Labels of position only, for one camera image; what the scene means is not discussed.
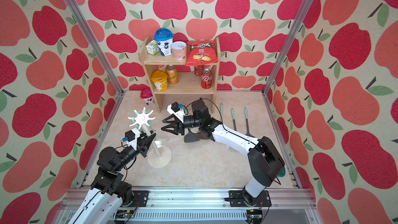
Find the steel spoon dark wooden handle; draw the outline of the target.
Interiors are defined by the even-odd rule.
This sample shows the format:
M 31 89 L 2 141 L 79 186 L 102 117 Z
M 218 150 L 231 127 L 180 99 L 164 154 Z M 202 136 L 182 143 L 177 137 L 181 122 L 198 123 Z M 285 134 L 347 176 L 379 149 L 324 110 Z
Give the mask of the steel spoon dark wooden handle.
M 209 140 L 209 137 L 207 137 L 206 135 L 199 133 L 197 134 L 197 138 L 200 140 Z

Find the cream spoon green handle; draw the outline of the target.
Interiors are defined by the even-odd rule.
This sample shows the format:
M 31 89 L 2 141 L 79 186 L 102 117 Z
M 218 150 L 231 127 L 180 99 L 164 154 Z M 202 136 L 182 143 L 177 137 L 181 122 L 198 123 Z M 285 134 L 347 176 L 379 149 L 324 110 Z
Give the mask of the cream spoon green handle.
M 223 114 L 223 104 L 222 103 L 220 103 L 220 105 L 219 105 L 219 113 L 220 113 L 221 122 L 223 122 L 223 116 L 222 116 L 222 114 Z

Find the grey slotted spatula green handle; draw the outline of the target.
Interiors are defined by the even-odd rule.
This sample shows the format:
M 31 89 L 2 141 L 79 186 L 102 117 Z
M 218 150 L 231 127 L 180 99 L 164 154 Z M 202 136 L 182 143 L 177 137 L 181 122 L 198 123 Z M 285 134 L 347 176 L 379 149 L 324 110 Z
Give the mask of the grey slotted spatula green handle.
M 254 136 L 250 133 L 249 121 L 248 121 L 248 109 L 246 107 L 244 107 L 244 115 L 246 121 L 246 135 L 253 138 Z

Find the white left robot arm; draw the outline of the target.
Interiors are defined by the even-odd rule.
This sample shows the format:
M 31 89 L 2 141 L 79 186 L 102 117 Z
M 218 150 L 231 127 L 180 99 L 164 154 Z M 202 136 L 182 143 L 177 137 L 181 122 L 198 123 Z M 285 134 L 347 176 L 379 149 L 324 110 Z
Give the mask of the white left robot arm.
M 140 133 L 137 129 L 125 133 L 124 141 L 131 141 L 122 151 L 114 147 L 104 148 L 98 157 L 98 173 L 90 185 L 82 204 L 70 219 L 70 224 L 105 224 L 109 220 L 123 218 L 127 211 L 121 207 L 132 207 L 127 221 L 136 214 L 139 207 L 146 207 L 148 191 L 134 191 L 125 181 L 121 171 L 138 155 L 147 156 L 156 134 Z

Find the grey turner green handle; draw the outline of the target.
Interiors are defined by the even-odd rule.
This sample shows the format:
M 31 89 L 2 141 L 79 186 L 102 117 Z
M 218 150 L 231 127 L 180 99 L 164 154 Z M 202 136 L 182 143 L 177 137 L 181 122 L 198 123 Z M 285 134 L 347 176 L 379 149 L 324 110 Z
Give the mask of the grey turner green handle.
M 231 108 L 231 116 L 232 116 L 232 121 L 233 121 L 233 129 L 236 131 L 236 118 L 235 118 L 235 110 L 234 108 Z

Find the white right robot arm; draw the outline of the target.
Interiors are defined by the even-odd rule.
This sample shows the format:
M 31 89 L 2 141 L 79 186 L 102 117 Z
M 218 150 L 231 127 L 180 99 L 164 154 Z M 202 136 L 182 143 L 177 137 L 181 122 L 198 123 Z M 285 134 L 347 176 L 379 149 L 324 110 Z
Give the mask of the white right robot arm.
M 162 131 L 174 135 L 185 135 L 185 131 L 198 128 L 202 136 L 217 143 L 222 143 L 246 155 L 252 174 L 251 180 L 244 186 L 238 197 L 226 198 L 226 201 L 242 201 L 247 206 L 263 203 L 261 196 L 265 188 L 273 182 L 280 183 L 277 175 L 285 167 L 285 162 L 268 137 L 260 139 L 241 134 L 226 127 L 223 121 L 217 120 L 209 113 L 202 98 L 192 102 L 192 115 L 186 114 L 186 107 L 174 102 L 167 107 L 169 117 L 162 120 Z

